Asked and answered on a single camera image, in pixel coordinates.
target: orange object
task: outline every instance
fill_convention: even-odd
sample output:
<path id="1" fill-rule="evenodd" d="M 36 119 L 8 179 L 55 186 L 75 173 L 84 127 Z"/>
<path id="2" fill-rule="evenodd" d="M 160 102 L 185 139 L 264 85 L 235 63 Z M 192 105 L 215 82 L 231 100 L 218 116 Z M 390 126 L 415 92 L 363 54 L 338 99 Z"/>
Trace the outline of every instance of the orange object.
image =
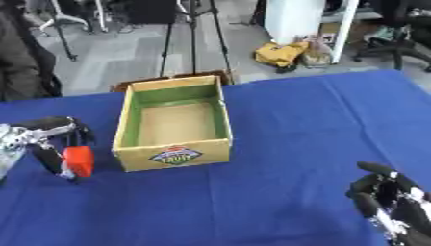
<path id="1" fill-rule="evenodd" d="M 88 146 L 67 147 L 63 151 L 67 167 L 79 177 L 91 176 L 94 167 L 94 154 Z"/>

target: gray floor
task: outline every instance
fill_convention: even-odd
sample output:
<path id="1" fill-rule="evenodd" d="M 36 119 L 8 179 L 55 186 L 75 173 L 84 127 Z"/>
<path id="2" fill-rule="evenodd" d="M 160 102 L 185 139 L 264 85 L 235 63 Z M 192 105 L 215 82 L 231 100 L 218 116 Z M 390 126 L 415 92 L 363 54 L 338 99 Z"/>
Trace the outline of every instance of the gray floor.
<path id="1" fill-rule="evenodd" d="M 259 27 L 231 25 L 247 21 L 253 11 L 255 0 L 216 0 L 220 10 L 223 34 L 230 52 L 237 83 L 291 76 L 309 76 L 323 73 L 364 71 L 378 68 L 392 68 L 389 59 L 364 59 L 354 62 L 350 59 L 353 50 L 347 48 L 337 65 L 326 69 L 298 68 L 293 73 L 278 75 L 273 68 L 253 61 L 253 50 L 268 41 L 268 36 Z M 51 37 L 38 40 L 58 57 L 56 73 L 64 83 L 66 95 L 107 92 L 110 85 L 119 82 L 153 78 L 158 76 L 161 52 L 165 40 L 165 28 L 161 25 L 145 25 L 129 34 L 119 34 L 113 25 L 107 34 L 97 31 L 86 34 L 78 26 L 65 27 L 66 37 L 77 61 L 69 61 L 53 29 Z M 210 14 L 201 16 L 197 28 L 198 69 L 215 70 L 224 68 L 216 28 Z M 422 71 L 425 64 L 414 59 L 405 59 L 404 72 L 417 84 L 431 91 L 429 74 Z M 181 19 L 175 25 L 170 52 L 167 59 L 167 75 L 190 72 L 190 30 Z"/>

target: tripod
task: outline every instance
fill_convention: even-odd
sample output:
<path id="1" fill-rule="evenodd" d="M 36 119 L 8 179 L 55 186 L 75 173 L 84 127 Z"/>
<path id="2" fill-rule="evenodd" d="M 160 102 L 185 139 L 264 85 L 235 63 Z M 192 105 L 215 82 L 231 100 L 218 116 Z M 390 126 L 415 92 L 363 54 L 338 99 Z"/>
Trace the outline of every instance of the tripod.
<path id="1" fill-rule="evenodd" d="M 231 82 L 233 83 L 233 76 L 232 76 L 232 70 L 231 70 L 231 64 L 229 62 L 229 58 L 228 58 L 228 49 L 226 47 L 226 43 L 224 41 L 223 38 L 223 33 L 221 32 L 221 27 L 220 27 L 220 22 L 218 20 L 218 9 L 216 7 L 216 3 L 215 0 L 210 0 L 210 8 L 204 12 L 197 12 L 196 11 L 196 6 L 197 6 L 197 1 L 198 0 L 190 0 L 190 9 L 189 12 L 179 12 L 180 14 L 183 14 L 187 17 L 190 18 L 189 21 L 189 26 L 190 26 L 190 30 L 191 30 L 191 66 L 192 66 L 192 74 L 196 74 L 196 18 L 199 17 L 202 14 L 205 14 L 207 12 L 211 12 L 213 14 L 214 17 L 214 21 L 215 21 L 215 27 L 217 30 L 217 34 L 218 34 L 218 39 L 220 41 L 220 46 L 221 46 L 221 51 L 223 53 L 223 58 L 224 61 L 226 63 L 226 68 L 227 68 L 227 72 L 228 72 L 228 76 L 229 79 L 231 80 Z M 162 68 L 160 71 L 160 77 L 162 77 L 164 75 L 165 72 L 165 63 L 166 63 L 166 57 L 167 57 L 167 50 L 169 48 L 169 43 L 170 43 L 170 37 L 172 35 L 172 26 L 174 24 L 175 20 L 172 23 L 169 23 L 167 25 L 167 34 L 166 34 L 166 39 L 165 39 L 165 49 L 162 52 Z"/>

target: dark clothing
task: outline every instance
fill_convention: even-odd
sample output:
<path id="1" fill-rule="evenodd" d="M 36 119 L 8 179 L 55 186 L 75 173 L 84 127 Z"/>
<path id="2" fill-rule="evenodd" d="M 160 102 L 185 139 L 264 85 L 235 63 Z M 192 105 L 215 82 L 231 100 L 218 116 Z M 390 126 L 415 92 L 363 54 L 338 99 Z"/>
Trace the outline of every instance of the dark clothing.
<path id="1" fill-rule="evenodd" d="M 21 14 L 0 0 L 0 101 L 60 96 L 55 57 L 28 31 Z"/>

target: box label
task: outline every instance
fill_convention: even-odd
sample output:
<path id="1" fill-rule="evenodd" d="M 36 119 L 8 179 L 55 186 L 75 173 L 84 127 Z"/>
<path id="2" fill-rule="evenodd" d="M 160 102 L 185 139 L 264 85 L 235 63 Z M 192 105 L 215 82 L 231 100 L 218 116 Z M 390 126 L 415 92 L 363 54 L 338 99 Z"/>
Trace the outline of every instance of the box label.
<path id="1" fill-rule="evenodd" d="M 160 163 L 181 165 L 202 156 L 202 153 L 182 146 L 172 146 L 150 159 Z"/>

